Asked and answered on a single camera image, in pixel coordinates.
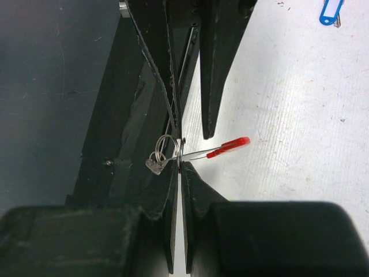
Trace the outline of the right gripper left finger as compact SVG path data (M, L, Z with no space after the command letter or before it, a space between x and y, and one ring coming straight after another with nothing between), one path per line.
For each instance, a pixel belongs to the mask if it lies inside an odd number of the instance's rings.
M177 161L167 163L145 189L144 212L146 274L173 274L178 203Z

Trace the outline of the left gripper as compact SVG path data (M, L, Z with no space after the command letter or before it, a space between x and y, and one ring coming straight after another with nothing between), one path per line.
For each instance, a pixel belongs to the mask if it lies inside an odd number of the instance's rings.
M204 139L214 136L228 73L256 0L126 1L146 61L165 98L172 131L182 116L172 29L200 27L201 116Z

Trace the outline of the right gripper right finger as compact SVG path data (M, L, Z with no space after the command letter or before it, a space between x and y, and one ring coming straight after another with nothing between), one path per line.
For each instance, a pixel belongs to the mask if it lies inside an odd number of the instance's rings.
M190 162L181 164L186 272L219 274L217 226L210 206L227 200L209 186Z

